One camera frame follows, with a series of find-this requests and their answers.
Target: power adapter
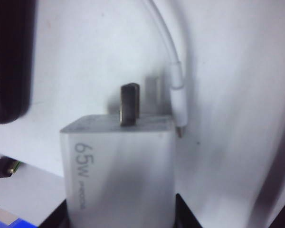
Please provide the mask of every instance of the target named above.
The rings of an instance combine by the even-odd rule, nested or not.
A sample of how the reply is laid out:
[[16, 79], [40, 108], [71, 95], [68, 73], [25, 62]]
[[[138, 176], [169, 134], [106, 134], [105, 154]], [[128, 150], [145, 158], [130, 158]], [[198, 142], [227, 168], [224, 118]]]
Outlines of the power adapter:
[[175, 125], [139, 118], [139, 86], [121, 89], [118, 115], [84, 116], [61, 130], [66, 200], [74, 228], [172, 228]]

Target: white wall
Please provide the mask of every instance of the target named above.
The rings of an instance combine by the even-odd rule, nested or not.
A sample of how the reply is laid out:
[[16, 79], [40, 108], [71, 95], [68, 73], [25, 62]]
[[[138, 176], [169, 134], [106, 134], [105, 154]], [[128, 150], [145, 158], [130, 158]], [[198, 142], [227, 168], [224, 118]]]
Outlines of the white wall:
[[[187, 63], [190, 124], [178, 142], [177, 189], [205, 228], [261, 228], [285, 202], [284, 188], [269, 210], [285, 161], [261, 191], [285, 131], [285, 0], [155, 2]], [[120, 85], [142, 85], [143, 111], [167, 110], [154, 84], [165, 58], [139, 0], [39, 1], [31, 108], [0, 125], [0, 153], [62, 175], [59, 130], [117, 111]], [[276, 189], [265, 191], [270, 183]], [[269, 203], [256, 219], [264, 192]]]

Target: wall charger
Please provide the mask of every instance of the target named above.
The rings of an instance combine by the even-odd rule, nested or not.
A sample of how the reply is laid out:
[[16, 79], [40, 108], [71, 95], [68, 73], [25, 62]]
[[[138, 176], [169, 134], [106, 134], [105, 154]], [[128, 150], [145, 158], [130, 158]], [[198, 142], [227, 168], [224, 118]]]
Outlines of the wall charger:
[[84, 116], [61, 130], [74, 228], [172, 228], [175, 125], [139, 117], [139, 86], [121, 89], [120, 116]]

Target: white surface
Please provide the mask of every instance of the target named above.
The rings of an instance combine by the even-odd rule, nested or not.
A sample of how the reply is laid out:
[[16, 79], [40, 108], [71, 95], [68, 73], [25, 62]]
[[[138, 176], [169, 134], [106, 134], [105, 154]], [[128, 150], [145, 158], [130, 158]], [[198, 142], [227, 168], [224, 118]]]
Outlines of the white surface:
[[65, 195], [62, 177], [27, 164], [20, 165], [11, 177], [0, 179], [0, 209], [35, 226], [65, 200]]
[[[285, 0], [156, 3], [189, 64], [178, 190], [205, 228], [245, 228], [284, 130]], [[0, 125], [0, 153], [62, 175], [59, 130], [117, 111], [131, 81], [143, 111], [161, 110], [153, 78], [165, 57], [139, 0], [40, 1], [32, 105]], [[276, 208], [284, 202], [285, 189]]]
[[89, 115], [61, 131], [72, 228], [172, 228], [175, 126], [170, 116]]

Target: white cable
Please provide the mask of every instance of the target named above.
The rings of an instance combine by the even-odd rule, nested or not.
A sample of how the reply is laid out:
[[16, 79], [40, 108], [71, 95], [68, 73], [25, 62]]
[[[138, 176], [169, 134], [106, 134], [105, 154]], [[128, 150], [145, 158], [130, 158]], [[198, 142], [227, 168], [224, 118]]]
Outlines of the white cable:
[[155, 3], [153, 2], [153, 0], [143, 0], [143, 2], [145, 3], [149, 12], [152, 14], [153, 19], [155, 20], [155, 23], [161, 33], [161, 37], [164, 41], [170, 58], [170, 96], [172, 114], [175, 120], [178, 134], [181, 137], [183, 134], [184, 127], [188, 124], [187, 96], [185, 84], [183, 81], [181, 62], [179, 60], [169, 29]]

